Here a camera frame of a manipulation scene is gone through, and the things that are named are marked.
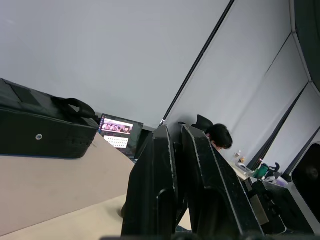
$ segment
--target wooden desk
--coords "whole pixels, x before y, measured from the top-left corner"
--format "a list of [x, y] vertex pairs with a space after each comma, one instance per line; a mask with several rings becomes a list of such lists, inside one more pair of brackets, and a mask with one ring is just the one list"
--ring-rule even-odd
[[[82, 159], [0, 156], [0, 240], [120, 236], [132, 167], [99, 134]], [[191, 230], [189, 211], [179, 225]]]
[[0, 236], [126, 194], [133, 166], [99, 134], [80, 159], [0, 156]]

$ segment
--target monitor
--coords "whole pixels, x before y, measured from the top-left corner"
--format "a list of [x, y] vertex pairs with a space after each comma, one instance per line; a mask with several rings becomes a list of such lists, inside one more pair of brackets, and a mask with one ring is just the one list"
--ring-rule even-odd
[[113, 147], [133, 159], [143, 126], [141, 122], [102, 114], [98, 132]]

